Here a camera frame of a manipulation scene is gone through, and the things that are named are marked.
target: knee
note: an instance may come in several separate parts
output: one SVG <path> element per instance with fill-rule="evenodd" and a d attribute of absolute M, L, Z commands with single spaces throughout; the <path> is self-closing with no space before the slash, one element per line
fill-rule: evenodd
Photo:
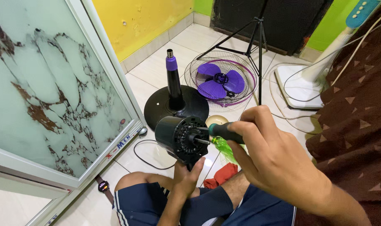
<path fill-rule="evenodd" d="M 137 184 L 147 183 L 148 173 L 131 172 L 123 176 L 115 186 L 115 191 Z"/>

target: green wall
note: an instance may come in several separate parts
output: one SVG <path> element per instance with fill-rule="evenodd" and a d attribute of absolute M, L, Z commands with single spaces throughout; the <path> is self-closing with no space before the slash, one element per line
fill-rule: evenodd
<path fill-rule="evenodd" d="M 325 50 L 347 27 L 345 19 L 359 0 L 334 0 L 306 46 Z"/>
<path fill-rule="evenodd" d="M 213 7 L 213 0 L 194 0 L 193 10 L 211 16 L 211 8 Z"/>

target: red cloth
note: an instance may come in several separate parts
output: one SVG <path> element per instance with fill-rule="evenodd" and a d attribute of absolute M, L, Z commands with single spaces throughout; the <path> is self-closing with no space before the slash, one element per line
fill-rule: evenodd
<path fill-rule="evenodd" d="M 203 185 L 205 188 L 217 188 L 219 185 L 222 185 L 237 173 L 238 165 L 229 162 L 214 174 L 213 179 L 205 179 Z"/>

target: sticker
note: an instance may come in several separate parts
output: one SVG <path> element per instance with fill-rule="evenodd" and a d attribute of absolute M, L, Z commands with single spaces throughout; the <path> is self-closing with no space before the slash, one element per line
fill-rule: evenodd
<path fill-rule="evenodd" d="M 117 144 L 117 148 L 115 148 L 115 149 L 112 150 L 110 153 L 108 153 L 108 154 L 105 156 L 105 158 L 110 159 L 110 158 L 113 156 L 113 154 L 115 154 L 115 152 L 121 150 L 121 149 L 125 146 L 125 144 L 126 144 L 132 137 L 134 137 L 134 136 L 135 136 L 141 129 L 142 129 L 142 128 L 138 129 L 132 136 L 131 136 L 130 134 L 127 134 L 126 136 L 124 136 L 124 138 L 121 140 L 121 142 L 119 142 L 119 143 Z"/>
<path fill-rule="evenodd" d="M 47 222 L 47 224 L 46 225 L 50 225 L 54 220 L 55 220 L 55 218 L 57 218 L 57 214 L 55 214 L 52 218 L 51 218 L 51 220 L 49 220 L 48 222 Z"/>

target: power cord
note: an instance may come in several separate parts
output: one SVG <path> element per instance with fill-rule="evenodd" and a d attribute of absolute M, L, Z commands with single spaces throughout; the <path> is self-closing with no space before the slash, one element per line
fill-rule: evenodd
<path fill-rule="evenodd" d="M 151 167 L 153 167 L 153 168 L 159 169 L 159 170 L 166 170 L 166 169 L 169 169 L 169 168 L 174 167 L 175 164 L 172 165 L 172 166 L 170 166 L 170 167 L 168 167 L 168 168 L 158 168 L 158 167 L 155 167 L 155 166 L 153 166 L 152 164 L 146 162 L 146 161 L 145 161 L 144 159 L 142 159 L 141 157 L 139 157 L 138 154 L 136 153 L 135 149 L 136 149 L 136 147 L 137 147 L 141 142 L 144 142 L 144 141 L 154 141 L 154 142 L 157 142 L 156 140 L 141 140 L 141 141 L 137 142 L 137 144 L 133 147 L 133 152 L 135 153 L 135 155 L 136 155 L 140 160 L 142 160 L 142 161 L 143 161 L 144 163 L 146 163 L 147 165 L 149 165 L 149 166 L 151 166 Z"/>
<path fill-rule="evenodd" d="M 353 57 L 355 56 L 355 54 L 357 53 L 359 47 L 361 46 L 361 44 L 364 42 L 365 38 L 368 36 L 368 34 L 372 31 L 372 29 L 374 28 L 374 26 L 379 23 L 379 21 L 381 20 L 381 17 L 369 28 L 369 30 L 366 32 L 366 34 L 363 36 L 362 40 L 359 42 L 358 46 L 356 47 L 354 53 L 351 55 L 350 59 L 348 59 L 347 63 L 345 64 L 345 66 L 343 67 L 343 69 L 340 71 L 339 75 L 337 76 L 337 78 L 334 80 L 334 82 L 330 85 L 330 86 L 333 86 L 336 81 L 339 79 L 340 75 L 344 72 L 344 70 L 347 68 L 348 64 L 351 62 L 351 60 L 353 59 Z"/>
<path fill-rule="evenodd" d="M 321 62 L 322 60 L 328 58 L 329 56 L 333 55 L 335 52 L 339 51 L 340 49 L 343 49 L 344 47 L 346 47 L 346 46 L 348 46 L 348 45 L 350 45 L 350 44 L 353 44 L 354 42 L 358 41 L 359 39 L 362 39 L 361 42 L 360 42 L 360 43 L 358 44 L 358 46 L 356 47 L 354 53 L 351 55 L 351 57 L 350 57 L 350 59 L 348 60 L 347 64 L 345 64 L 343 70 L 340 71 L 339 75 L 336 77 L 336 79 L 334 80 L 334 82 L 330 85 L 330 86 L 333 86 L 333 85 L 336 83 L 336 81 L 339 79 L 340 75 L 344 72 L 345 68 L 346 68 L 346 67 L 348 66 L 348 64 L 351 62 L 352 58 L 354 57 L 354 55 L 355 55 L 356 52 L 358 51 L 359 47 L 360 47 L 361 44 L 363 43 L 363 40 L 366 38 L 366 36 L 367 36 L 369 33 L 375 31 L 376 29 L 378 29 L 378 28 L 381 26 L 381 24 L 379 24 L 379 26 L 377 26 L 376 28 L 373 28 L 377 23 L 379 23 L 380 20 L 381 20 L 381 17 L 380 17 L 380 18 L 379 18 L 379 19 L 378 19 L 378 20 L 377 20 L 377 21 L 370 27 L 370 29 L 366 32 L 366 34 L 364 34 L 363 36 L 361 36 L 361 37 L 359 37 L 359 38 L 357 38 L 357 39 L 355 39 L 355 40 L 353 40 L 353 41 L 351 41 L 351 42 L 349 42 L 349 43 L 343 45 L 342 47 L 340 47 L 340 48 L 334 50 L 332 53 L 328 54 L 328 55 L 325 56 L 323 59 L 319 60 L 318 62 L 316 62 L 316 63 L 314 63 L 314 64 L 279 63 L 279 64 L 295 64 L 295 65 L 307 65 L 307 66 L 308 66 L 308 67 L 306 67 L 306 68 L 303 68 L 303 69 L 297 71 L 296 73 L 294 73 L 293 75 L 291 75 L 290 77 L 288 77 L 287 80 L 285 80 L 284 85 L 283 85 L 283 87 L 284 87 L 284 92 L 288 95 L 289 98 L 291 98 L 291 99 L 293 99 L 293 100 L 296 100 L 296 101 L 300 101 L 300 102 L 309 102 L 309 101 L 315 99 L 316 97 L 320 96 L 322 93 L 320 93 L 320 94 L 314 96 L 313 98 L 311 98 L 311 99 L 309 99 L 309 100 L 298 100 L 298 99 L 295 99 L 295 98 L 291 97 L 291 96 L 287 93 L 287 90 L 285 89 L 285 84 L 287 83 L 287 81 L 288 81 L 291 77 L 293 77 L 294 75 L 298 74 L 299 72 L 301 72 L 301 71 L 303 71 L 303 70 L 305 70 L 305 69 L 307 69 L 307 68 L 309 68 L 309 67 L 312 67 L 313 65 L 315 65 L 315 64 Z"/>
<path fill-rule="evenodd" d="M 294 73 L 293 75 L 291 75 L 291 76 L 289 77 L 289 78 L 291 78 L 292 76 L 298 74 L 300 71 L 305 70 L 305 69 L 307 69 L 307 68 L 309 68 L 309 67 L 311 67 L 311 66 L 313 66 L 313 65 L 315 65 L 315 64 L 317 64 L 317 63 L 319 63 L 319 62 L 321 62 L 322 60 L 324 60 L 324 59 L 326 59 L 327 57 L 331 56 L 332 54 L 334 54 L 335 52 L 339 51 L 340 49 L 342 49 L 342 48 L 344 48 L 344 47 L 346 47 L 346 46 L 348 46 L 348 45 L 350 45 L 350 44 L 356 42 L 357 40 L 359 40 L 359 39 L 361 39 L 361 38 L 365 38 L 370 32 L 372 32 L 372 31 L 378 29 L 378 28 L 381 26 L 381 24 L 380 24 L 380 25 L 378 25 L 376 28 L 373 29 L 373 27 L 374 27 L 380 20 L 381 20 L 381 17 L 380 17 L 380 18 L 379 18 L 379 19 L 372 25 L 372 27 L 367 31 L 367 33 L 366 33 L 365 35 L 363 35 L 363 36 L 361 36 L 361 37 L 359 37 L 359 38 L 357 38 L 357 39 L 355 39 L 355 40 L 353 40 L 353 41 L 351 41 L 351 42 L 345 44 L 344 46 L 342 46 L 342 47 L 340 47 L 339 49 L 333 51 L 332 53 L 330 53 L 329 55 L 327 55 L 326 57 L 324 57 L 323 59 L 319 60 L 318 62 L 316 62 L 316 63 L 314 63 L 314 64 L 279 63 L 279 64 L 275 64 L 273 67 L 271 67 L 271 68 L 269 69 L 269 73 L 268 73 L 268 76 L 269 76 L 269 88 L 270 88 L 270 94 L 271 94 L 272 99 L 273 99 L 274 103 L 276 104 L 278 110 L 279 110 L 279 111 L 281 112 L 281 114 L 283 115 L 283 117 L 282 117 L 282 116 L 278 116 L 278 115 L 273 114 L 273 113 L 272 113 L 272 114 L 273 114 L 274 116 L 276 116 L 276 117 L 285 119 L 285 120 L 288 122 L 288 124 L 290 124 L 293 128 L 295 128 L 295 129 L 297 129 L 297 130 L 299 130 L 299 131 L 301 131 L 301 132 L 304 132 L 304 133 L 306 133 L 306 134 L 312 134 L 312 135 L 316 135 L 316 134 L 318 134 L 318 133 L 313 133 L 313 132 L 303 131 L 303 130 L 301 130 L 301 129 L 299 129 L 299 128 L 296 128 L 296 127 L 295 127 L 293 124 L 291 124 L 291 122 L 289 121 L 289 120 L 298 119 L 298 118 L 302 118 L 302 117 L 312 117 L 312 118 L 315 118 L 315 117 L 313 117 L 313 116 L 299 116 L 299 117 L 295 117 L 295 118 L 289 118 L 289 117 L 286 117 L 286 116 L 285 116 L 284 112 L 281 110 L 281 108 L 279 107 L 277 101 L 275 100 L 274 95 L 273 95 L 273 92 L 272 92 L 272 89 L 271 89 L 271 74 L 274 72 L 274 71 L 272 71 L 272 69 L 273 69 L 274 67 L 280 65 L 280 64 L 294 64 L 294 65 L 306 65 L 306 66 L 308 66 L 308 67 L 306 67 L 306 68 L 303 68 L 303 69 L 299 70 L 298 72 Z M 361 40 L 360 44 L 357 46 L 357 48 L 356 48 L 355 50 L 357 50 L 357 49 L 360 47 L 360 45 L 362 44 L 362 42 L 363 42 L 363 40 Z M 340 74 L 337 76 L 337 78 L 334 80 L 333 84 L 331 84 L 331 85 L 334 85 L 334 83 L 335 83 L 336 80 L 339 78 L 339 76 L 341 75 L 342 72 L 343 72 L 343 71 L 340 72 Z M 290 98 L 292 98 L 292 97 L 286 92 L 286 90 L 285 90 L 285 83 L 286 83 L 286 82 L 284 82 L 284 91 L 285 91 L 285 93 L 286 93 Z M 255 98 L 255 100 L 256 100 L 256 102 L 257 102 L 257 104 L 258 104 L 258 99 L 257 99 L 255 93 L 254 93 L 254 98 Z M 292 98 L 292 99 L 297 100 L 297 101 L 302 101 L 302 102 L 304 102 L 304 101 L 310 101 L 310 100 L 313 100 L 314 98 L 309 99 L 309 100 L 298 100 L 298 99 L 295 99 L 295 98 Z"/>

